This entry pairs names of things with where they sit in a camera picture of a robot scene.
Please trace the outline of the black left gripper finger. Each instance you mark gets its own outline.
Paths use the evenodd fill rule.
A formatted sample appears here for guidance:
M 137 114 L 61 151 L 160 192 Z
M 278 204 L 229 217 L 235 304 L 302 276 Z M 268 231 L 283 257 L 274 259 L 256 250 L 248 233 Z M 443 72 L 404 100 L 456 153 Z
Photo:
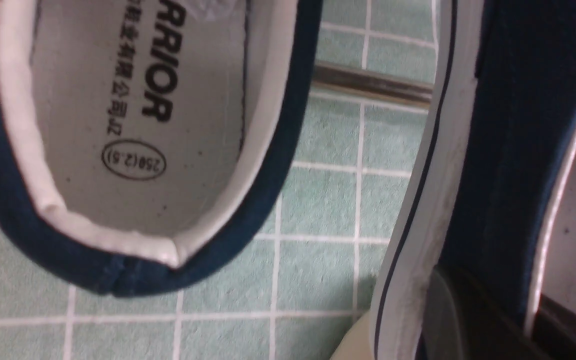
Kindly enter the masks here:
M 528 340 L 473 278 L 436 265 L 420 336 L 422 360 L 550 360 Z

